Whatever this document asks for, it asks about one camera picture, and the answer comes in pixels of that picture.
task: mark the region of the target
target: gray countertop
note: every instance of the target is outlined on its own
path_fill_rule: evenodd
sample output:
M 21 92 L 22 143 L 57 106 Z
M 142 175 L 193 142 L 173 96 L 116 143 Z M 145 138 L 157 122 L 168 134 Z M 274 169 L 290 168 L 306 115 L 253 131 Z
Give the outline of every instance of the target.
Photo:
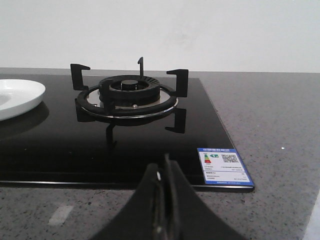
M 84 73 L 124 72 L 137 73 Z M 0 68 L 0 74 L 69 75 L 70 71 Z M 145 75 L 163 77 L 165 72 L 145 71 Z M 248 239 L 303 239 L 320 188 L 320 73 L 191 72 L 190 76 L 203 83 L 256 186 L 251 193 L 198 192 L 200 198 Z M 132 193 L 1 187 L 0 239 L 88 239 Z M 57 209 L 69 213 L 64 223 L 53 221 Z

